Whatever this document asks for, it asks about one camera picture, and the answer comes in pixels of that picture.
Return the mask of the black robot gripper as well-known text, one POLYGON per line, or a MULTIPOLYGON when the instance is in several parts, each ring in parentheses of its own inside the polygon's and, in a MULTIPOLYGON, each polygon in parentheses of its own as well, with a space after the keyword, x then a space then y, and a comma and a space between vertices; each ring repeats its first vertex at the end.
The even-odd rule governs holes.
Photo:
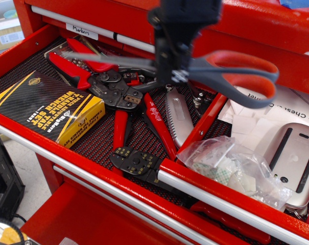
POLYGON ((221 8, 222 1, 160 1, 160 6, 148 13, 160 84, 188 81, 192 42, 201 29, 220 20, 221 8))

